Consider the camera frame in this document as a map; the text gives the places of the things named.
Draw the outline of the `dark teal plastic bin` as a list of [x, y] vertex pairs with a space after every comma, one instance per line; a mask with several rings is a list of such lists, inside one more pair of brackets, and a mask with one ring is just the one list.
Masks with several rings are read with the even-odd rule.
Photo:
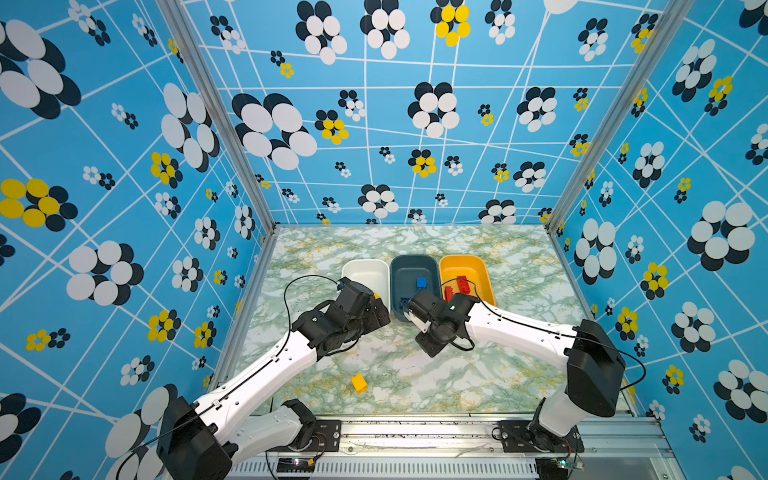
[[[426, 290], [436, 297], [440, 297], [440, 281], [437, 261], [420, 254], [407, 254], [395, 257], [391, 263], [390, 287], [391, 287], [391, 312], [401, 322], [408, 323], [404, 315], [404, 307], [400, 305], [402, 297], [412, 298], [418, 291]], [[425, 277], [426, 289], [418, 289], [416, 279]]]

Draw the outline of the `yellow lego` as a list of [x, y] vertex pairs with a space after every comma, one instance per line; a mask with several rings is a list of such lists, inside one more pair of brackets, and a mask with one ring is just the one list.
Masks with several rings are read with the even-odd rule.
[[362, 374], [356, 374], [350, 378], [351, 385], [357, 394], [362, 394], [368, 389], [368, 384]]

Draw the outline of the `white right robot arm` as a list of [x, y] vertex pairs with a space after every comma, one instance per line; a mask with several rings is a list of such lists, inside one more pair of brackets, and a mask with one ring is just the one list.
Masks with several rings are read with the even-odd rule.
[[589, 416], [611, 418], [623, 388], [626, 362], [605, 330], [592, 320], [554, 324], [514, 314], [482, 299], [456, 294], [446, 301], [424, 290], [404, 307], [420, 333], [416, 342], [431, 358], [457, 339], [489, 341], [536, 357], [566, 380], [537, 406], [523, 438], [537, 449], [571, 442]]

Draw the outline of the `white plastic bin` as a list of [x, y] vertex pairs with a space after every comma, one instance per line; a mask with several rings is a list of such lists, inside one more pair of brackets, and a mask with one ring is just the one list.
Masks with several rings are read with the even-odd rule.
[[385, 305], [390, 304], [390, 269], [379, 259], [356, 259], [342, 267], [342, 276], [368, 287]]

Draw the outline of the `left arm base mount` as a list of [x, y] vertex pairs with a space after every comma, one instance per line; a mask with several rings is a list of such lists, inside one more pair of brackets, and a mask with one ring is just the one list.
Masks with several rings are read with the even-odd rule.
[[269, 450], [270, 453], [309, 452], [335, 453], [339, 451], [342, 433], [342, 422], [336, 419], [316, 420], [311, 433], [302, 428], [298, 439], [287, 446], [278, 446]]

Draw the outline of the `yellow plastic bin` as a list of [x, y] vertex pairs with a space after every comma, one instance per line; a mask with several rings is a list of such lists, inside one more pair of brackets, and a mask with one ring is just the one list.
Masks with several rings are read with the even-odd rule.
[[474, 255], [447, 255], [440, 259], [438, 266], [444, 299], [444, 288], [450, 286], [454, 295], [460, 293], [456, 278], [466, 276], [472, 289], [470, 295], [479, 297], [489, 305], [496, 305], [487, 265], [481, 258]]

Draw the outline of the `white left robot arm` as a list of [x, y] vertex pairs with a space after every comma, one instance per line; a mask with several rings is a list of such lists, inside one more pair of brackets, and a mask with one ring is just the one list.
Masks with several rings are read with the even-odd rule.
[[317, 418], [300, 400], [257, 416], [257, 407], [320, 360], [343, 353], [390, 322], [383, 300], [347, 277], [338, 294], [289, 322], [284, 337], [261, 358], [211, 392], [167, 407], [157, 456], [173, 479], [223, 479], [233, 466], [281, 447], [319, 445]]

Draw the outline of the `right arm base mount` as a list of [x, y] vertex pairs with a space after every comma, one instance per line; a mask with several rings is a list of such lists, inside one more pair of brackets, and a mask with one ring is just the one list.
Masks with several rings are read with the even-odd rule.
[[505, 453], [569, 454], [584, 452], [582, 437], [573, 427], [564, 437], [557, 437], [540, 427], [531, 427], [528, 420], [502, 420], [492, 431]]

